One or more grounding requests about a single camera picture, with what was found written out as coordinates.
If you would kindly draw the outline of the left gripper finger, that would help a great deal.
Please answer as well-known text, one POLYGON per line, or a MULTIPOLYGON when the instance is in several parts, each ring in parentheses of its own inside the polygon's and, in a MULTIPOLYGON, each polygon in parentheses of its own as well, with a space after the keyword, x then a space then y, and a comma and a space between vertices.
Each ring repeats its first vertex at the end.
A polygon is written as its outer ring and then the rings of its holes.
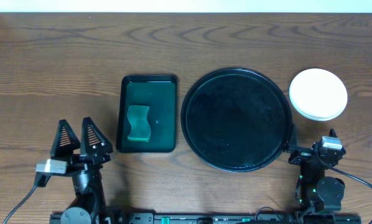
POLYGON ((62 119, 58 122, 58 128, 50 151, 51 157, 65 157, 73 154, 80 148, 80 141, 73 132, 69 123, 62 119))
POLYGON ((90 117, 83 118, 81 128, 81 156, 102 156, 113 152, 112 144, 90 117))

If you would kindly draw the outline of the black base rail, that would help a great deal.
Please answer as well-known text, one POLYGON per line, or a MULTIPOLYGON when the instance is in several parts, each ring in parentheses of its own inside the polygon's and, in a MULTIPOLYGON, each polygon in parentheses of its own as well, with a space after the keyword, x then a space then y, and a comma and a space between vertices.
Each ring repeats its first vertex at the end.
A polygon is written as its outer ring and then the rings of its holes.
POLYGON ((361 224, 361 218, 356 215, 306 215, 297 220, 294 215, 274 213, 259 213, 257 215, 173 215, 153 213, 115 213, 106 218, 100 218, 96 223, 125 224, 231 224, 231 223, 336 223, 361 224))

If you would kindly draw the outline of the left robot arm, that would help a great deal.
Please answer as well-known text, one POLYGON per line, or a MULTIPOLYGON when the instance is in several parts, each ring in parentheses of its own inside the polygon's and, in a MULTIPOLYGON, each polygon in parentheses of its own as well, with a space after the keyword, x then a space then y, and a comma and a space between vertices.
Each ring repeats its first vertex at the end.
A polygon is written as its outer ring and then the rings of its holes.
POLYGON ((90 117, 83 118, 78 139, 66 120, 58 129, 51 159, 66 163, 64 177, 71 177, 75 199, 60 216, 60 223, 99 223, 108 218, 100 169, 111 160, 113 146, 90 117))

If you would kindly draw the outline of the black rectangular tray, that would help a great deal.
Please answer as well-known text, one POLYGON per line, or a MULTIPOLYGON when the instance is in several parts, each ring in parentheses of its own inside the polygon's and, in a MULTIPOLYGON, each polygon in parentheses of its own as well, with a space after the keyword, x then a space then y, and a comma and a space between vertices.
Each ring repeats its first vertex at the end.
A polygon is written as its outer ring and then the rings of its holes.
POLYGON ((174 75, 128 75, 121 83, 116 149, 122 153, 171 152, 176 145, 177 79, 174 75), (129 141, 131 105, 149 106, 148 142, 129 141))

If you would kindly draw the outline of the white plate with green stain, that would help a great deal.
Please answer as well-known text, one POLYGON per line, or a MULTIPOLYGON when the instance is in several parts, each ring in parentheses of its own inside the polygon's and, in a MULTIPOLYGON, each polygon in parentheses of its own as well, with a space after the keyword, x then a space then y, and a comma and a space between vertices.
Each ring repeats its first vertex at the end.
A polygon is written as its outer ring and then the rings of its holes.
POLYGON ((310 68, 298 73, 291 81, 289 98, 294 108, 326 108, 343 112, 348 93, 343 82, 332 72, 310 68))

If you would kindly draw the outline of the black round tray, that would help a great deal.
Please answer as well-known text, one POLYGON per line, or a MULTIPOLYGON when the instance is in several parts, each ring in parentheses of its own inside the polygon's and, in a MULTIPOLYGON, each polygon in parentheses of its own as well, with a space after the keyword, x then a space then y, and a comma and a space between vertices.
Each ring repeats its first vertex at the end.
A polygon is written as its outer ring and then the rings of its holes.
POLYGON ((229 172, 250 172, 273 162, 288 150, 294 128, 281 89, 244 68, 201 77, 184 98, 180 122, 191 150, 229 172))

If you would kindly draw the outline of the mint plate front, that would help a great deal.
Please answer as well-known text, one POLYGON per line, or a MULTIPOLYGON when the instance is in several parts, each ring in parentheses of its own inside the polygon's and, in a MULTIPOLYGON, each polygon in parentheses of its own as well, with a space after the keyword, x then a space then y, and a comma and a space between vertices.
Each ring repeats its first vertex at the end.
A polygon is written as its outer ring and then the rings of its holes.
POLYGON ((328 111, 326 108, 307 108, 295 107, 295 110, 302 116, 314 121, 328 121, 339 116, 342 111, 328 111))

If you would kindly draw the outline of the green sponge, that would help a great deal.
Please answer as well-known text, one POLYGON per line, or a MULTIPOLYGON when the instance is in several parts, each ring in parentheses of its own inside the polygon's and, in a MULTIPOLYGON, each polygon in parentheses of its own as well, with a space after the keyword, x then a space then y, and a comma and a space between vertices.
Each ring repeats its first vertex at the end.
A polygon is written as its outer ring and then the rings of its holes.
POLYGON ((147 120, 149 106, 131 105, 128 108, 127 119, 131 130, 127 136, 129 141, 148 142, 151 136, 151 127, 147 120))

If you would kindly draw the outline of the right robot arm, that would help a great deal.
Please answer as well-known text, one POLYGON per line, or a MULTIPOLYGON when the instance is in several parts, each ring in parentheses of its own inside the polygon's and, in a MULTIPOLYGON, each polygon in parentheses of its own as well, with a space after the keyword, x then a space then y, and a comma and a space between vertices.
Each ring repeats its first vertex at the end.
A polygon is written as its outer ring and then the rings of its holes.
POLYGON ((325 175, 325 171, 338 164, 346 154, 334 130, 312 147, 297 145, 297 131, 292 128, 291 138, 284 150, 290 154, 288 163, 300 167, 295 198, 301 210, 295 213, 298 222, 307 222, 307 215, 330 216, 341 210, 345 183, 325 175))

